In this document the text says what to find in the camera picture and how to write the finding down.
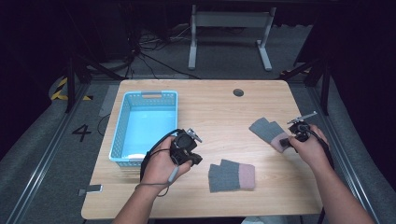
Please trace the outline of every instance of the white metal stand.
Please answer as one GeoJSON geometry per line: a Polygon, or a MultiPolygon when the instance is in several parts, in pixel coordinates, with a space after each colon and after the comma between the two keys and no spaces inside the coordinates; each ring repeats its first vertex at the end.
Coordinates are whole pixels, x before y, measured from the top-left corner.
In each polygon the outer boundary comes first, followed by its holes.
{"type": "Polygon", "coordinates": [[[262,56],[262,63],[266,71],[271,71],[272,66],[265,50],[265,43],[271,30],[276,8],[272,7],[269,12],[214,12],[196,11],[196,5],[192,6],[191,13],[191,47],[189,69],[195,69],[197,54],[196,27],[256,27],[263,28],[261,40],[257,40],[257,47],[262,56]]]}

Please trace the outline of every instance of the forearm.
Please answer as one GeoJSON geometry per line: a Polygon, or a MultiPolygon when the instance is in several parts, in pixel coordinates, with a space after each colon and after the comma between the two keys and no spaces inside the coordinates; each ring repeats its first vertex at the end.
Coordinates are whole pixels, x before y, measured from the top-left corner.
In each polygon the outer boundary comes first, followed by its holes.
{"type": "Polygon", "coordinates": [[[114,224],[146,224],[158,190],[152,186],[137,188],[114,219],[114,224]]]}
{"type": "Polygon", "coordinates": [[[333,169],[313,170],[330,223],[374,223],[333,169]]]}

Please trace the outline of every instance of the gray cloth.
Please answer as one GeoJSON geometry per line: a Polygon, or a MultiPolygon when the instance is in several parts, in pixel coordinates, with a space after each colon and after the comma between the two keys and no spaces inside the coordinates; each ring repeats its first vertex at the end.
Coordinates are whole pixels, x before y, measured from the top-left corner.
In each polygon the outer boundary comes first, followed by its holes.
{"type": "Polygon", "coordinates": [[[240,189],[239,163],[221,160],[220,165],[210,164],[209,189],[210,192],[240,189]]]}
{"type": "Polygon", "coordinates": [[[258,119],[256,120],[249,129],[260,137],[266,143],[271,144],[271,141],[285,132],[275,121],[268,122],[266,119],[258,119]]]}

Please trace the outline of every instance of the metal stand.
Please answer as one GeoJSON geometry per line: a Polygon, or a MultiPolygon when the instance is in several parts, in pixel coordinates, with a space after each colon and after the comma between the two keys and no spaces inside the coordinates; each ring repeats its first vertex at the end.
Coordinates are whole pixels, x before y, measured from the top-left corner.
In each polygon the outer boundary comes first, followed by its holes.
{"type": "Polygon", "coordinates": [[[90,83],[90,81],[92,79],[91,73],[88,70],[87,65],[90,65],[91,67],[102,72],[103,74],[107,75],[108,77],[113,78],[114,80],[126,79],[126,77],[120,77],[119,75],[115,74],[114,72],[103,67],[101,64],[96,63],[84,56],[81,56],[81,55],[72,56],[69,60],[68,70],[67,70],[67,95],[68,95],[68,98],[67,98],[67,108],[66,108],[65,113],[69,113],[70,110],[72,109],[73,105],[76,102],[75,74],[81,83],[88,84],[88,83],[90,83]]]}
{"type": "Polygon", "coordinates": [[[322,88],[320,95],[320,106],[323,113],[328,116],[329,112],[327,109],[327,103],[329,98],[329,88],[330,88],[330,72],[328,70],[328,59],[315,59],[309,63],[305,63],[296,67],[291,71],[283,71],[283,76],[279,77],[281,80],[288,80],[291,77],[295,77],[302,73],[306,69],[311,68],[308,77],[304,80],[304,83],[308,87],[315,87],[323,76],[322,88]]]}
{"type": "Polygon", "coordinates": [[[191,12],[191,47],[189,58],[189,69],[195,69],[197,54],[196,27],[257,27],[263,28],[264,33],[261,40],[257,40],[257,47],[262,56],[262,63],[266,71],[271,71],[272,66],[265,49],[271,25],[274,20],[276,8],[272,7],[270,12],[214,12],[198,11],[196,5],[192,6],[191,12]]]}

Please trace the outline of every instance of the human hand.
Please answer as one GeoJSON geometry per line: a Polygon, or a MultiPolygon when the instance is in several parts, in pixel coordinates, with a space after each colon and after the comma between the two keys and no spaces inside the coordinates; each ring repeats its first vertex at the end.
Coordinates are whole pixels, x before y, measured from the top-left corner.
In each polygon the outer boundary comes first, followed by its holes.
{"type": "MultiPolygon", "coordinates": [[[[148,162],[141,181],[143,186],[149,185],[150,187],[155,188],[158,193],[168,187],[168,178],[177,167],[173,163],[169,151],[173,139],[175,139],[174,136],[167,137],[152,151],[151,159],[148,162]]],[[[179,165],[177,175],[175,176],[173,182],[175,182],[175,180],[177,180],[181,175],[186,174],[190,170],[191,166],[192,161],[186,161],[179,165]]]]}
{"type": "MultiPolygon", "coordinates": [[[[318,126],[310,124],[310,129],[315,132],[323,141],[329,145],[326,136],[318,126]]],[[[332,169],[326,157],[323,147],[318,139],[311,134],[305,142],[300,142],[295,137],[290,136],[291,145],[298,151],[300,157],[311,167],[312,170],[332,169]]]]}

